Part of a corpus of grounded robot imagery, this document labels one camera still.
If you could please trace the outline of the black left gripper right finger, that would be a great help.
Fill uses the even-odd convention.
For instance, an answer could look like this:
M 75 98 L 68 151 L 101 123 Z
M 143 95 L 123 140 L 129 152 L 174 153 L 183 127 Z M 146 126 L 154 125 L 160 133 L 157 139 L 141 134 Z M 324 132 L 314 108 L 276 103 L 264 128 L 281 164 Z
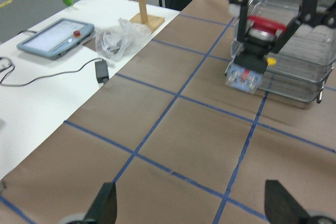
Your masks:
M 266 180 L 265 215 L 270 223 L 315 223 L 278 180 Z

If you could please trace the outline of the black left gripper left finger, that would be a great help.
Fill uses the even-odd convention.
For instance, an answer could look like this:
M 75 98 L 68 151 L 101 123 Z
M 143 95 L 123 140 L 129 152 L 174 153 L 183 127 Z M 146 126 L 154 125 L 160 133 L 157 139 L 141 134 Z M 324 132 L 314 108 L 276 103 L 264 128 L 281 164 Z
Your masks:
M 117 194 L 113 182 L 103 183 L 87 211 L 83 223 L 115 223 L 117 219 Z

